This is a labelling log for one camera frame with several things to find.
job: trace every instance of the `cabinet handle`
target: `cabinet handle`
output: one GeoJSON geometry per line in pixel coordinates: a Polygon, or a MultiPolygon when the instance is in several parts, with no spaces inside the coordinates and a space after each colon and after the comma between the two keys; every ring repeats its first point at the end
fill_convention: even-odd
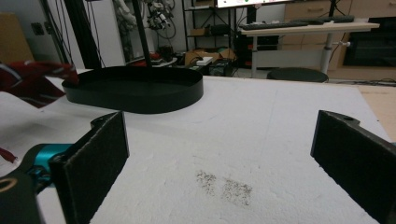
{"type": "Polygon", "coordinates": [[[323,11],[324,7],[309,7],[308,11],[313,12],[313,11],[323,11]]]}

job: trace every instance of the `monitor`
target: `monitor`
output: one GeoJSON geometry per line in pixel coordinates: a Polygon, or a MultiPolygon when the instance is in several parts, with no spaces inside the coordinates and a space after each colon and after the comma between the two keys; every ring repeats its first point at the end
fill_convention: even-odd
{"type": "Polygon", "coordinates": [[[218,8],[226,7],[251,7],[293,2],[292,0],[218,0],[218,8]]]}

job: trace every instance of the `black oval tray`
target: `black oval tray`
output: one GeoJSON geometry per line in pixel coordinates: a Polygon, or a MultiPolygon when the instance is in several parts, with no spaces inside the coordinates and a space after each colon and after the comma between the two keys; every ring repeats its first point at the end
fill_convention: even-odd
{"type": "Polygon", "coordinates": [[[78,77],[78,85],[62,83],[70,102],[138,114],[179,110],[204,95],[202,74],[186,68],[114,66],[78,77]]]}

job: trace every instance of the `round stool seat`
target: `round stool seat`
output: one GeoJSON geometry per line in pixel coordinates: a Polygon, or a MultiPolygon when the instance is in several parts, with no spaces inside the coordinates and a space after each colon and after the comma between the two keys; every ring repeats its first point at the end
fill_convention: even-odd
{"type": "Polygon", "coordinates": [[[319,71],[308,68],[278,68],[267,75],[268,79],[306,82],[327,82],[329,77],[319,71]]]}

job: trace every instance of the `red cable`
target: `red cable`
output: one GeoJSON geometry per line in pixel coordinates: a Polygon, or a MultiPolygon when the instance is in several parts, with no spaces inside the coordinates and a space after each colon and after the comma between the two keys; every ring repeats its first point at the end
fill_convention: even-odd
{"type": "Polygon", "coordinates": [[[0,147],[0,156],[2,156],[6,161],[9,161],[12,163],[14,163],[14,161],[18,158],[16,156],[14,156],[14,154],[9,152],[8,150],[5,150],[1,147],[0,147]]]}

